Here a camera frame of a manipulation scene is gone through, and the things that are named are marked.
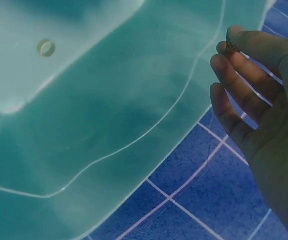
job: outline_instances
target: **hand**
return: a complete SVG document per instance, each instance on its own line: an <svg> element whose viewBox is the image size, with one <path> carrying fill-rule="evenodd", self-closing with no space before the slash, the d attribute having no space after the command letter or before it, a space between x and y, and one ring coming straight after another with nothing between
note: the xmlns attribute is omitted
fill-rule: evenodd
<svg viewBox="0 0 288 240"><path fill-rule="evenodd" d="M219 54L211 59L220 81L210 88L214 112L243 151L264 198L288 230L288 38L245 31L237 25L228 34L238 49L283 81L279 84L242 53L225 51L225 42L217 45ZM258 124L256 130L239 117L225 90Z"/></svg>

